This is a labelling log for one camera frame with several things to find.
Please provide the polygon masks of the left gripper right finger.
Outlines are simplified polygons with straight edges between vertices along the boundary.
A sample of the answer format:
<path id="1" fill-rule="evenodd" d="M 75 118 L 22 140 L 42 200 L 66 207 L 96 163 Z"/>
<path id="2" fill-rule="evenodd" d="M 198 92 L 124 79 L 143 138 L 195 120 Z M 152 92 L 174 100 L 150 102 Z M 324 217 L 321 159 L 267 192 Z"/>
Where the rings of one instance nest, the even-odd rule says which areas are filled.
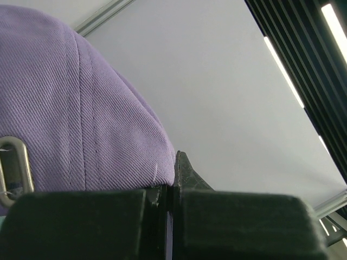
<path id="1" fill-rule="evenodd" d="M 328 259 L 319 222 L 297 197 L 215 191 L 181 151 L 172 195 L 173 259 Z"/>

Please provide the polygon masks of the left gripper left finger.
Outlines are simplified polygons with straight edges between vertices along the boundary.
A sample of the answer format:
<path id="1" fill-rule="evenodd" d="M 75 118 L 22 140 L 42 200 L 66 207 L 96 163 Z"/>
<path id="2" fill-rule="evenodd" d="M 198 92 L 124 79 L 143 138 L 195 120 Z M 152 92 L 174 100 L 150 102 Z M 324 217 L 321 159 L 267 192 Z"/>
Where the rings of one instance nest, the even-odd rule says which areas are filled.
<path id="1" fill-rule="evenodd" d="M 31 193 L 1 227 L 1 259 L 164 259 L 166 187 Z"/>

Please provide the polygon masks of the purple cap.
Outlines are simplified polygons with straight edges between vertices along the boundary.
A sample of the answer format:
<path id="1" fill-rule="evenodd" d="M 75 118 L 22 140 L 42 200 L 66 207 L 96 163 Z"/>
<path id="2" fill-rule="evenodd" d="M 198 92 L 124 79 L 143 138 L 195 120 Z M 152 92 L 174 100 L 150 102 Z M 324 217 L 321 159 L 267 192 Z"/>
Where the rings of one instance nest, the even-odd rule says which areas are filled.
<path id="1" fill-rule="evenodd" d="M 38 192 L 174 183 L 175 150 L 141 95 L 72 28 L 1 6 L 1 136 L 27 146 Z"/>

